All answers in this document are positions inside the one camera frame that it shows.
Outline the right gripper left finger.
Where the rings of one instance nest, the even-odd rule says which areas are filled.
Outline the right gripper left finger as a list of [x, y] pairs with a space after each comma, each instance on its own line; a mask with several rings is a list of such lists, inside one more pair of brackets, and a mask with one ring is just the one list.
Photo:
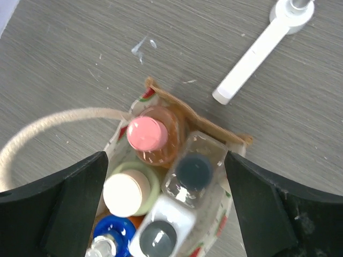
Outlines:
[[84, 256], [108, 168], [105, 152], [1, 193], [1, 256]]

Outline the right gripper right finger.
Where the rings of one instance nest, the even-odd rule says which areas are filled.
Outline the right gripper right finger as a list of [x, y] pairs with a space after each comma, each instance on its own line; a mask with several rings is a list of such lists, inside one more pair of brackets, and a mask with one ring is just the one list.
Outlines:
[[247, 256], [342, 256], [342, 196], [233, 152], [225, 169]]

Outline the clear bottle dark cap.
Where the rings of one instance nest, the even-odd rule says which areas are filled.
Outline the clear bottle dark cap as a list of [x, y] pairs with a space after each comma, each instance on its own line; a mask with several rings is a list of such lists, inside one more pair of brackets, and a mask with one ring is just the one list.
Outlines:
[[227, 152], [227, 146], [213, 137], [190, 133], [165, 177], [163, 193], [189, 208], [199, 208], [217, 181]]

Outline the pink cap orange bottle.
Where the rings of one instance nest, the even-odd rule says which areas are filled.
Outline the pink cap orange bottle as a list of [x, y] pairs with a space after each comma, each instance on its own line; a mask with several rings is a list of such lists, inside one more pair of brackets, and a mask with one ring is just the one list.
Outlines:
[[187, 137], [185, 116], [175, 105], [154, 105], [128, 125], [126, 137], [137, 156], [152, 166], [170, 168]]

